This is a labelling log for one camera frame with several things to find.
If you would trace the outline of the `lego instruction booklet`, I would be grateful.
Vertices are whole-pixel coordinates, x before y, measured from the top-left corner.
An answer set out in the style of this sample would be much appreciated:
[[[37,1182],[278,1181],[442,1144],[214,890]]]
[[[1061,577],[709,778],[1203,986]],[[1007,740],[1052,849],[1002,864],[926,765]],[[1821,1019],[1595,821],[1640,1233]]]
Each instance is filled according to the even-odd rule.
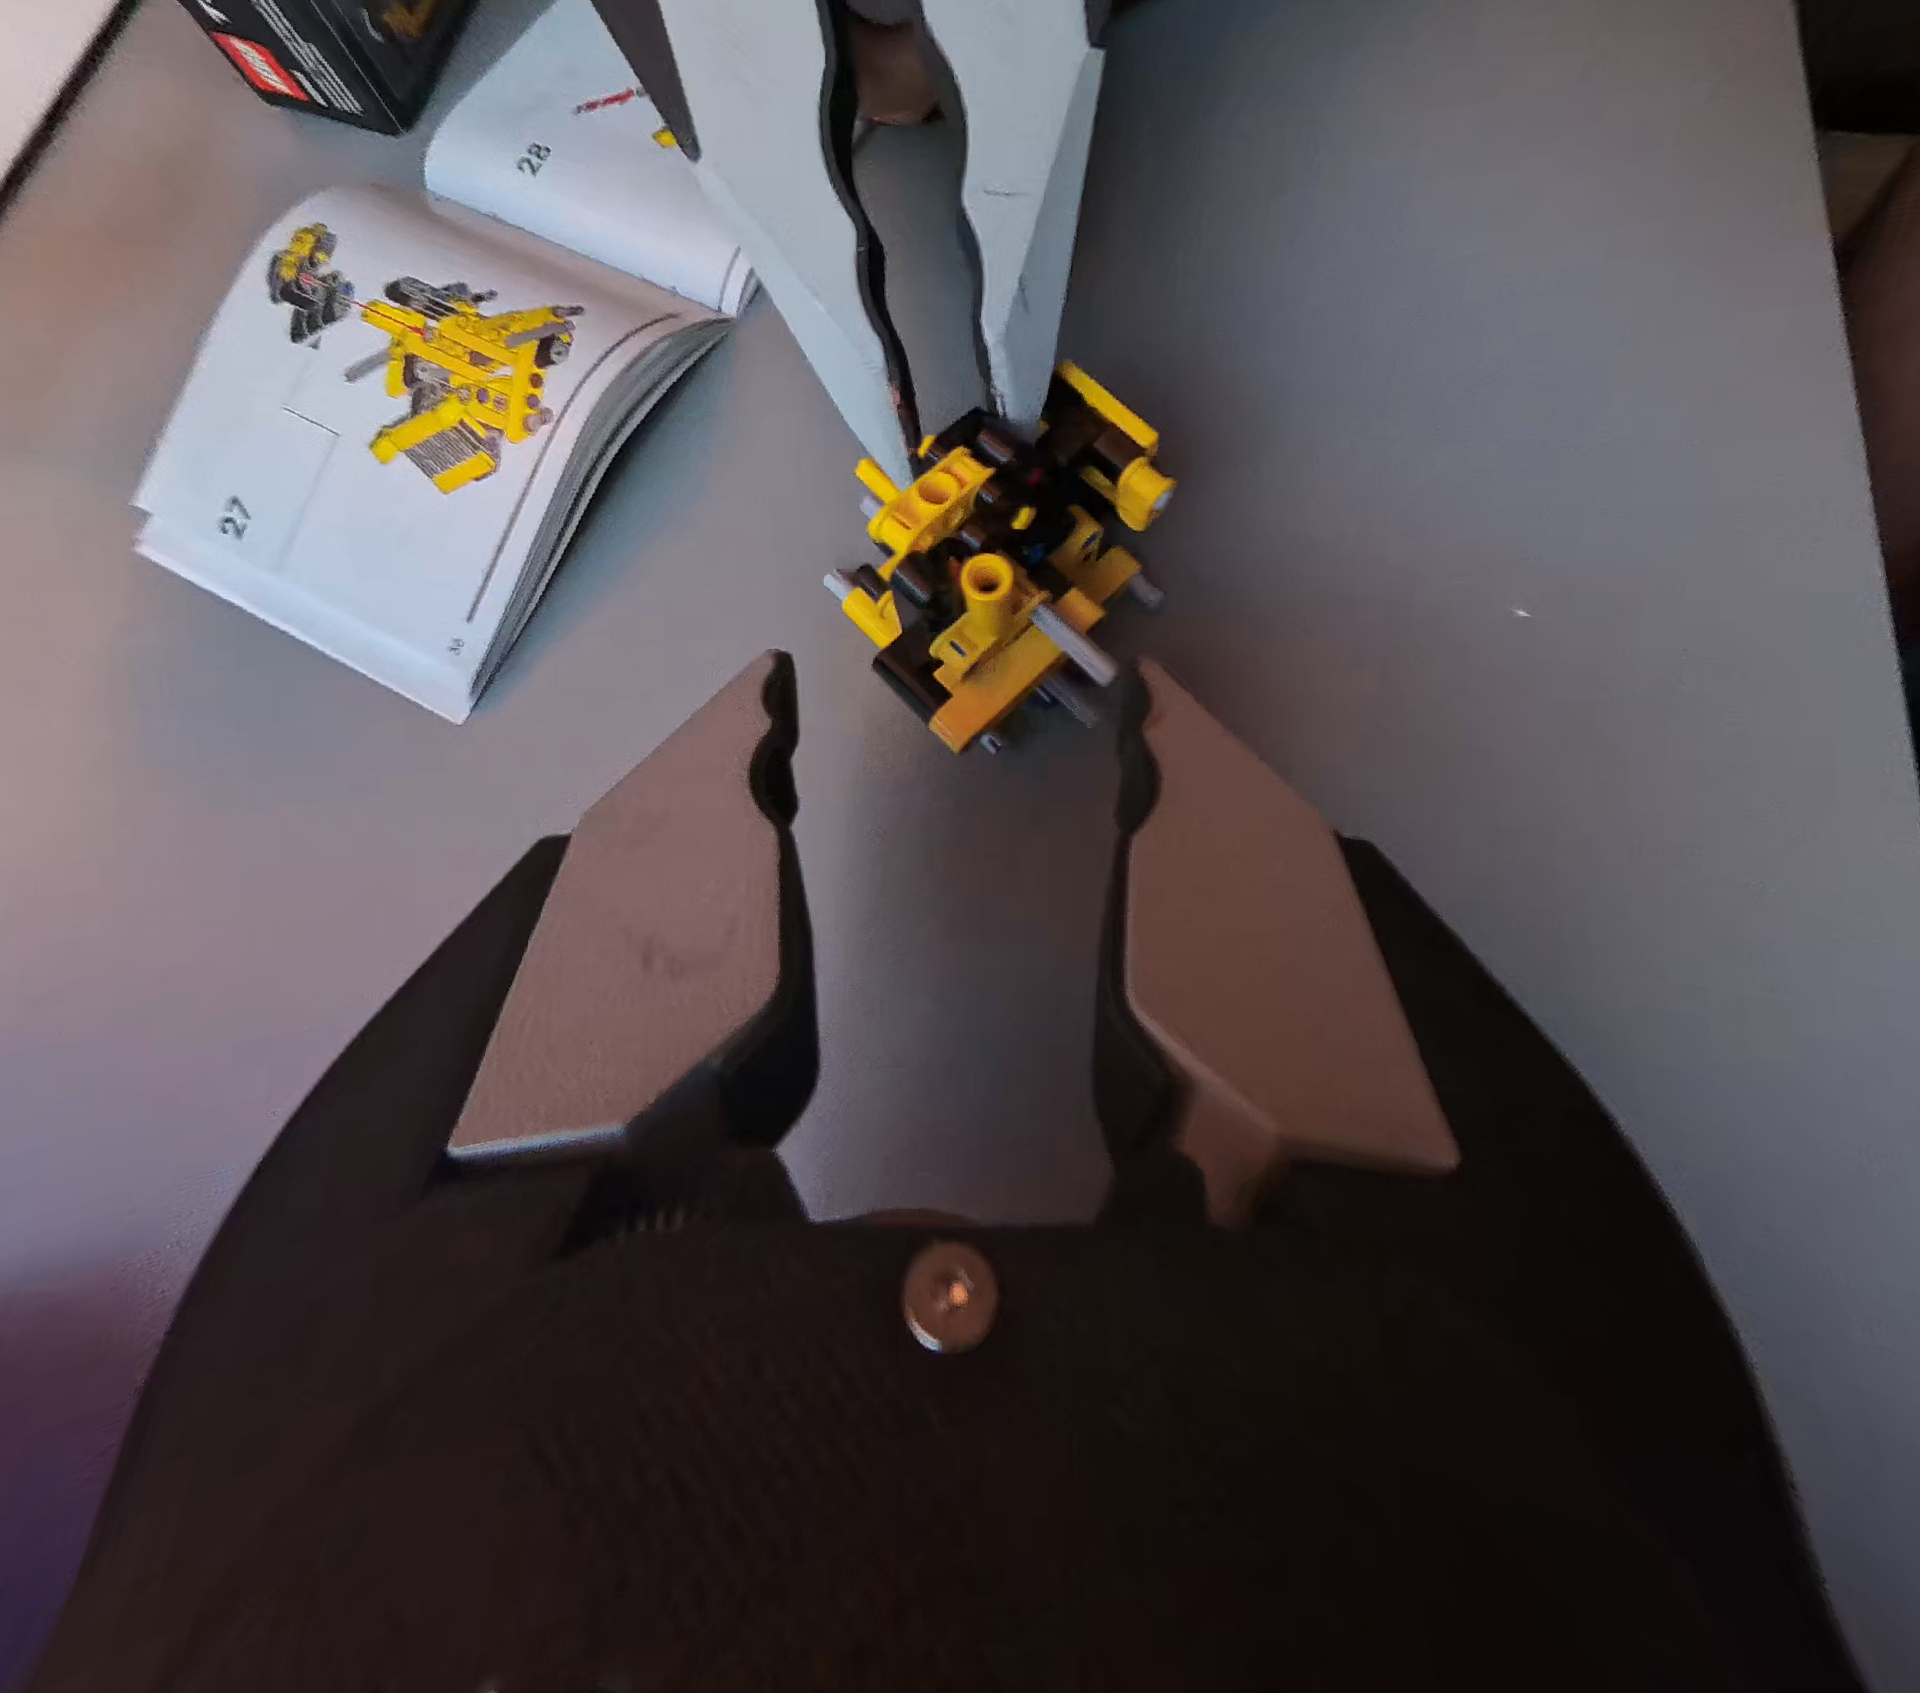
[[[422,185],[276,217],[133,494],[135,548],[442,720],[755,270],[589,0],[445,109]]]

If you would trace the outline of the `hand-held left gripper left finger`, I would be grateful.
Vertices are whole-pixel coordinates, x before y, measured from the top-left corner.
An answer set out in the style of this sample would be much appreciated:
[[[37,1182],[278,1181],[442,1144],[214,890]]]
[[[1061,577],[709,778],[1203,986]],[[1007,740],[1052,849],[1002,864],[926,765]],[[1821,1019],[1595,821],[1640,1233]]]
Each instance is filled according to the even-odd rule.
[[[747,662],[577,821],[449,1157],[606,1147],[678,1090],[743,1147],[800,1120],[820,1041],[795,675]]]

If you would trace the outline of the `yellow and black lego model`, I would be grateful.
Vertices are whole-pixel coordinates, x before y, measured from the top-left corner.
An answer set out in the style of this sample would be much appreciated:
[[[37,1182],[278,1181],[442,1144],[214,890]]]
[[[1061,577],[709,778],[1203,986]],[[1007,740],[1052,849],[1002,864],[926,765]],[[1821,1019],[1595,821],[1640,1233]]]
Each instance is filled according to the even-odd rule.
[[[1157,606],[1133,539],[1177,493],[1162,436],[1086,369],[1054,369],[1029,432],[971,411],[901,478],[856,467],[872,554],[825,577],[875,676],[951,754],[996,751],[1027,707],[1092,720],[1117,665],[1111,603]]]

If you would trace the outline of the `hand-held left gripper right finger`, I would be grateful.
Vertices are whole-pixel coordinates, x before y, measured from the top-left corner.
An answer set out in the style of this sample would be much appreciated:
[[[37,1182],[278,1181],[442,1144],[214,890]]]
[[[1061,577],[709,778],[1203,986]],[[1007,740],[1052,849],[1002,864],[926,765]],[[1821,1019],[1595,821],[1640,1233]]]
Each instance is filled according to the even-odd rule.
[[[1286,1173],[1459,1144],[1339,837],[1160,662],[1126,676],[1093,1101],[1115,1201],[1250,1225]]]

